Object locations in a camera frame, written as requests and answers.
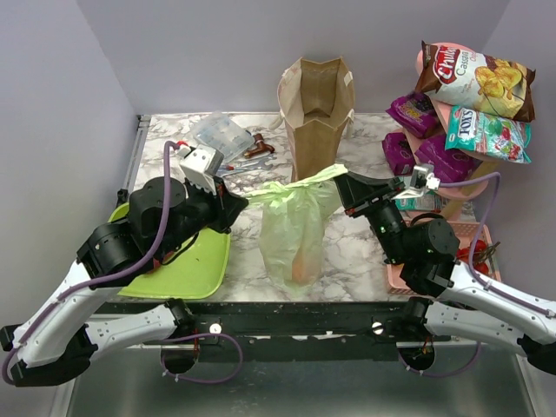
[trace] gray wall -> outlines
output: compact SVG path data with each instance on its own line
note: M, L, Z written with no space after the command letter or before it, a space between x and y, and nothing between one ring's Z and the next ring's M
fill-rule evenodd
M501 241L497 258L503 279L516 288L556 300L556 3L512 0L486 43L485 52L537 69L533 100L537 120L527 148L533 163L502 164L500 195L488 225ZM486 196L476 202L478 211ZM556 377L533 370L556 415Z
M274 111L282 71L300 56L338 55L354 72L356 109L383 111L415 85L421 39L482 50L508 3L77 1L129 100L148 114Z
M3 2L0 39L3 326L36 311L106 219L136 117L75 0ZM52 394L0 382L0 415L47 416Z

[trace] silver bolt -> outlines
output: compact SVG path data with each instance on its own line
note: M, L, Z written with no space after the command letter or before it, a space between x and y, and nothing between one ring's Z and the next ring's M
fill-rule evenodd
M384 327L382 326L382 323L380 323L379 321L375 321L372 325L371 328L373 329L373 333L374 334L382 334L384 332Z
M213 323L210 325L210 328L208 328L208 330L212 334L220 334L222 333L222 326L218 323Z

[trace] pink tray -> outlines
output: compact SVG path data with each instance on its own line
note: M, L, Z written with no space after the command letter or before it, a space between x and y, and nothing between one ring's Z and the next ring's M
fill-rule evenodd
M453 231L456 236L460 239L460 248L467 248L471 244L475 233L477 233L477 228L479 224L477 222L448 222L453 228ZM488 231L488 227L485 226L483 228L482 233L480 234L480 239L485 241L487 245L492 245L493 240L490 236L490 232ZM500 271L498 269L498 265L496 262L487 261L486 264L491 272L491 278L498 282L502 282L502 278L500 277ZM387 291L389 294L398 294L398 295L415 295L415 293L409 289L406 283L400 278L401 268L403 265L387 265Z

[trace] marble countertop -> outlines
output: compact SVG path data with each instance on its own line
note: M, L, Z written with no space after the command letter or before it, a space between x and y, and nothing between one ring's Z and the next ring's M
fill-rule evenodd
M257 189L267 181L289 183L291 155L284 126L275 131L268 125L276 114L228 114L251 133L261 133L265 142L276 149L269 169L225 177L228 188L237 194ZM167 140L190 140L189 126L203 114L152 116L149 133L137 174L135 189L150 178L162 175L162 148ZM390 178L392 171L382 152L384 136L399 128L390 116L357 114L351 138L341 140L337 162L356 173L375 178ZM171 161L171 175L183 180L176 158ZM465 213L474 220L467 206ZM268 277L258 247L261 231L261 208L248 207L232 228L228 268L220 288L206 301L398 301L407 297L391 295L386 287L383 252L364 218L351 219L337 210L331 218L324 238L325 260L322 277L302 294L292 293L276 285Z

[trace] green plastic bag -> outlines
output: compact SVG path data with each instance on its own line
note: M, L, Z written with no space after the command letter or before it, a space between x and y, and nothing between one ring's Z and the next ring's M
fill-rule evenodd
M321 275L324 229L341 205L332 178L347 172L336 164L289 185L267 182L245 195L250 204L263 206L259 247L268 274L278 284L298 288Z

